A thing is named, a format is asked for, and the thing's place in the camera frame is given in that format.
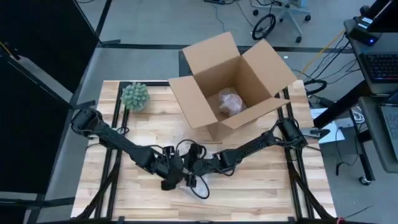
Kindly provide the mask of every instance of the chair wheel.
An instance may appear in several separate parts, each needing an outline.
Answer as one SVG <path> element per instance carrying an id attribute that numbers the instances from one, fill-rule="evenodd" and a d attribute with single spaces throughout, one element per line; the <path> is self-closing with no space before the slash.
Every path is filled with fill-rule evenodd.
<path id="1" fill-rule="evenodd" d="M 366 179 L 365 176 L 358 178 L 359 182 L 364 186 L 371 185 L 371 182 Z"/>

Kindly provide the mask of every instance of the office chair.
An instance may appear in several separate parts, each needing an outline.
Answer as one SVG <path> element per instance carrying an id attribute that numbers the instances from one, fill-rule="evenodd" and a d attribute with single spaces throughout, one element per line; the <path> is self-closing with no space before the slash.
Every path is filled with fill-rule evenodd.
<path id="1" fill-rule="evenodd" d="M 299 25 L 297 24 L 296 20 L 293 18 L 293 15 L 306 15 L 305 21 L 311 20 L 311 13 L 306 10 L 291 8 L 290 4 L 288 3 L 289 0 L 282 0 L 282 1 L 275 1 L 271 0 L 271 2 L 278 2 L 280 6 L 272 6 L 273 11 L 277 11 L 278 15 L 276 16 L 276 21 L 283 22 L 285 18 L 290 20 L 293 25 L 295 26 L 299 36 L 296 38 L 296 43 L 300 43 L 302 40 L 303 32 L 301 31 Z M 262 9 L 262 10 L 269 10 L 271 6 L 255 6 L 255 8 Z M 258 15 L 259 12 L 257 9 L 253 10 L 253 15 Z"/>

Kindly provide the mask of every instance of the white cable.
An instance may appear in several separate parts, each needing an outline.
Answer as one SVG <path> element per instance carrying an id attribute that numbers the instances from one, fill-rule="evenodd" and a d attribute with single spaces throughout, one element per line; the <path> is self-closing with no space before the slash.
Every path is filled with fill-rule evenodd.
<path id="1" fill-rule="evenodd" d="M 351 110 L 354 114 L 355 123 L 362 124 L 365 122 L 365 117 L 363 116 L 362 109 L 359 106 L 355 106 Z"/>

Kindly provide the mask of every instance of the plastic bag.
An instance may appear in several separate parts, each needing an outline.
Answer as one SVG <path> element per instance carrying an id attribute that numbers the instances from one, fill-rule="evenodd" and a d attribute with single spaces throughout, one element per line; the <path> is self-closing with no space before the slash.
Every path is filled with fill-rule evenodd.
<path id="1" fill-rule="evenodd" d="M 222 89 L 218 96 L 221 102 L 220 112 L 228 116 L 234 116 L 247 108 L 242 98 L 232 88 Z"/>

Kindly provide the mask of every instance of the black wall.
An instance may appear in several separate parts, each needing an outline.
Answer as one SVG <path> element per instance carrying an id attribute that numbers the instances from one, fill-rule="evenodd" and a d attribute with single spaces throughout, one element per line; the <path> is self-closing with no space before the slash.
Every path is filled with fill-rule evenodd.
<path id="1" fill-rule="evenodd" d="M 73 0 L 0 1 L 0 41 L 72 93 L 98 43 Z"/>
<path id="2" fill-rule="evenodd" d="M 69 107 L 0 57 L 0 191 L 45 194 Z"/>

